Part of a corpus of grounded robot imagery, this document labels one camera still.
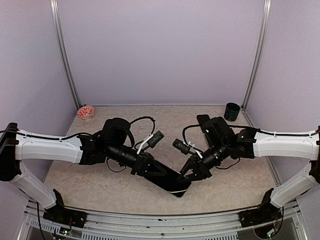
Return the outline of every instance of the white cable tie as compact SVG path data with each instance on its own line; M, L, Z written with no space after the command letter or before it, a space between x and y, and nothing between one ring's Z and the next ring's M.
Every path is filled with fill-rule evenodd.
M183 142L185 145L187 145L188 147L190 147L190 148L194 148L195 147L195 145L194 144L191 144L191 141L189 141L189 142L187 142L187 143L185 143L185 142Z
M141 152L141 150L142 150L142 147L143 147L143 146L146 144L146 142L148 142L153 136L154 136L153 134L150 134L149 136L147 136L147 137L143 140L143 142L142 142L142 143L140 144L140 146L139 146L138 151L136 152L137 155L140 154L140 152Z
M200 159L203 158L202 155L201 155L201 153L200 153L198 150L195 150L195 152L196 152L196 154L198 154L198 156L199 156Z
M270 231L268 231L266 234L271 238L271 235L275 232L275 229L272 228Z

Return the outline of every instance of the metal frame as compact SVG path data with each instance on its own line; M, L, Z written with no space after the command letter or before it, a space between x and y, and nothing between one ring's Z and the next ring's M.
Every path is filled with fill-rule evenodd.
M265 43L266 33L267 33L267 27L269 22L269 15L270 15L270 8L271 8L271 0L264 0L264 8L263 8L263 14L262 14L262 21L261 21L261 27L260 27L260 34L258 39L258 46L256 48L253 67L251 70L250 80L248 87L246 89L246 93L243 99L242 108L243 110L246 110L252 95L252 91L254 89L254 85L257 78L258 68L262 56L262 51Z
M269 223L242 228L239 221L239 210L193 215L137 215L110 213L82 209L88 213L84 228L72 228L69 239L77 240L140 240L162 239L175 240L227 240L238 239L238 232L262 227ZM305 225L296 201L285 205L284 219L292 218L299 226L299 240L308 240ZM31 227L39 228L37 206L30 200L25 209L21 229L17 240L26 240ZM60 227L69 226L50 222L41 217L42 229L53 233Z
M51 12L52 12L52 17L53 17L53 23L54 23L54 28L55 28L55 33L56 33L56 38L58 40L58 46L59 46L59 51L66 75L66 79L71 91L73 103L77 109L81 107L81 102L79 99L79 95L76 89L76 85L71 73L70 69L70 64L69 60L67 57L67 51L65 47L65 42L64 42L64 36L62 32L62 27L61 27L61 21L60 21L60 15L59 15L59 6L58 6L58 0L50 0L50 6L51 6Z

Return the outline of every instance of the black phone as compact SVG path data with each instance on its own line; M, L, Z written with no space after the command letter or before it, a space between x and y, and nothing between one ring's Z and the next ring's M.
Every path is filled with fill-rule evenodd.
M191 185L191 182L178 182L177 178L180 176L180 173L171 169L167 165L164 165L161 162L158 162L161 167L166 170L165 176L145 176L144 178L150 181L151 183L157 185L168 193L181 198L188 188Z

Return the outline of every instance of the wire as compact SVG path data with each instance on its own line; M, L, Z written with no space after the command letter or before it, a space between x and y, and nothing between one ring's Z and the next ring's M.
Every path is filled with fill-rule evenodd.
M283 222L284 222L284 215L285 215L285 207L283 206L282 207L282 217L281 217L281 223L280 223L280 226L279 226L279 228L277 229L276 227L277 227L277 225L278 225L278 218L277 217L275 217L275 222L276 222L276 225L275 225L275 228L273 228L274 230L275 230L275 232L274 232L274 234L273 235L270 235L270 236L265 236L265 237L261 237L261 236L257 236L257 233L254 231L254 234L257 236L257 238L259 238L259 239L272 239L275 235L277 235L279 232L280 232L280 229L281 229L281 227L282 227L282 225L283 225Z
M53 235L51 232L50 232L50 234L51 234L51 237L53 238L53 240L56 240L56 229L54 229Z
M152 127L152 131L151 131L150 135L151 135L151 134L154 134L155 129L156 129L156 120L155 120L153 117L151 117L151 116L141 116L141 117L138 117L138 118L136 118L135 120L131 121L131 122L130 122L130 125L131 125L131 124L134 124L135 122L140 121L140 120L142 120L142 119L150 119L150 120L152 121L153 127ZM134 145L133 148L138 151L137 146L138 146L139 144L141 144L143 141L144 141L144 140L141 140L141 141L137 142L137 143ZM147 150L148 148L149 148L149 146L146 146L146 147L144 147L144 148L141 149L141 150L142 150L142 151L145 151L145 150Z
M45 238L44 232L42 231L42 227L41 227L40 213L39 213L39 203L38 202L36 202L36 211L38 213L38 224L39 224L39 229L40 229L41 236L42 236L43 240L47 240Z
M57 140L57 141L63 141L63 140L71 139L71 138L79 136L79 135L92 136L92 134L87 133L87 132L78 132L78 133L75 133L73 135L60 137L60 138L59 137L38 136L38 135L32 135L32 134L24 134L22 132L13 131L13 130L2 130L2 131L0 131L0 134L2 134L2 133L13 133L13 134L18 134L18 135L21 135L21 136L24 136L24 137L28 137L28 138L45 139L45 140Z
M155 129L156 129L156 120L155 120L153 117L151 117L151 116L141 116L141 117L138 117L138 118L136 118L135 120L131 121L131 122L130 122L130 125L131 125L131 124L134 124L135 122L138 122L138 121L140 121L140 120L142 120L142 119L150 119L150 120L152 121L153 127L152 127L152 131L151 131L150 135L151 135L151 134L154 134Z
M124 166L124 168L121 169L120 171L112 170L112 169L110 168L110 166L109 166L109 163L108 163L109 159L110 159L110 158L107 157L105 163L106 163L108 169L109 169L111 172L113 172L113 173L121 173L121 172L123 172L124 170L126 170L127 166Z
M72 224L72 216L70 217L70 225L69 225L69 227L70 227L70 231L69 231L69 234L68 234L68 236L70 236L70 234L71 234L71 231L72 231L72 227L71 227L71 224Z
M200 127L200 124L194 124L194 125L189 125L189 126L186 126L183 130L182 130L182 137L183 137L183 141L185 142L185 144L187 144L188 145L188 142L187 142L187 139L186 139L186 130L187 129L191 129L191 128L196 128L196 127ZM197 151L199 151L200 153L204 153L202 150L200 150L199 148L196 148L196 147L192 147L194 150L197 150ZM191 151L189 151L189 153L190 154L192 154L192 155L196 155L196 153L194 153L194 152L191 152Z
M241 158L239 157L239 159L238 159L238 161L237 161L236 163L231 164L231 165L228 166L228 167L218 167L218 166L216 166L215 168L216 168L216 169L219 169L219 170L227 170L227 169L233 167L234 165L237 165L237 164L240 162L240 160L241 160Z
M280 229L284 223L284 216L285 216L285 207L283 206L282 207L282 218L281 218L281 223L280 223L280 226L279 228L277 229L277 231L275 232L275 234L273 234L271 237L273 238L275 235L277 235L279 232L280 232Z
M309 136L314 136L320 133L320 129L316 130L314 133L311 134L294 134L294 133L272 133L272 132L268 132L268 131L263 131L260 128L255 128L252 126L240 126L240 125L228 125L231 128L238 128L238 129L250 129L250 130L254 130L257 131L258 133L261 134L267 134L267 135L271 135L271 136L278 136L278 137L309 137Z

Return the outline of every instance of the black cup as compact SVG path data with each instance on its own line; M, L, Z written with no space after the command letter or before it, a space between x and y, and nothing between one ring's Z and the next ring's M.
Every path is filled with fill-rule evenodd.
M240 112L240 106L236 103L229 102L225 107L224 118L230 122L237 120Z

